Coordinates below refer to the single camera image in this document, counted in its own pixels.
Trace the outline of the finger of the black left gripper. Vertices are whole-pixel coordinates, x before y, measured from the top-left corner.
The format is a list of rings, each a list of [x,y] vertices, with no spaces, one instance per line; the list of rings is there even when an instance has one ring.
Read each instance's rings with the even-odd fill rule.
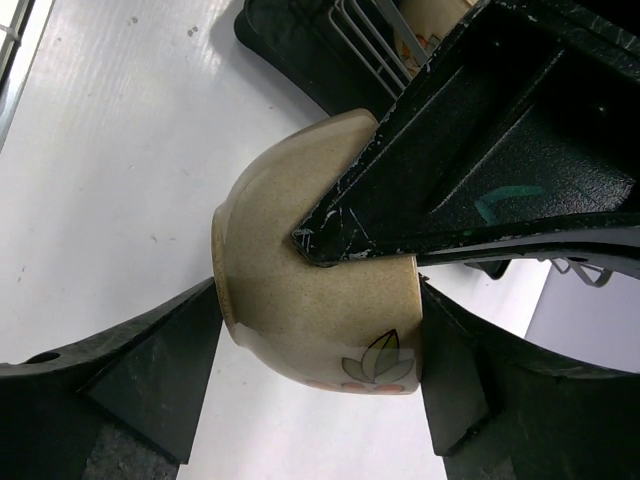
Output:
[[[638,3],[477,3],[292,239],[324,266],[565,258],[637,277]]]

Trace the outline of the white bowl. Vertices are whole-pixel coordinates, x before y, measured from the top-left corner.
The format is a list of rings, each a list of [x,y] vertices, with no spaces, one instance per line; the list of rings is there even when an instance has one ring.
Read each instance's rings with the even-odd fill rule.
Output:
[[[257,157],[212,220],[212,263],[232,339],[310,387],[365,395],[414,392],[422,306],[411,256],[308,263],[291,231],[376,129],[357,109],[303,129]]]

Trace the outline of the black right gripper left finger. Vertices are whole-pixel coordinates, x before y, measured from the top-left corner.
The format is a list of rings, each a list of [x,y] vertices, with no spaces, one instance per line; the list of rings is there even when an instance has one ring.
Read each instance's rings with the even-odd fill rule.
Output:
[[[1,367],[5,479],[173,479],[189,461],[223,325],[213,280]]]

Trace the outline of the cream bowl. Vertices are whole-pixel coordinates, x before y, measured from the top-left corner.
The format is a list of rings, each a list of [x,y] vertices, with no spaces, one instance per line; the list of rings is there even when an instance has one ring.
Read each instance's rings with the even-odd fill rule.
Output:
[[[430,56],[476,3],[476,0],[406,0],[400,2],[399,11],[427,56]]]

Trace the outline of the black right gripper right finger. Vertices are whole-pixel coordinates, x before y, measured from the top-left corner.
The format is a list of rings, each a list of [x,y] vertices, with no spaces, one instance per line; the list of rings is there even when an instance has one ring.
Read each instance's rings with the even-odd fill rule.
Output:
[[[448,478],[638,478],[638,374],[541,348],[420,287],[421,390]]]

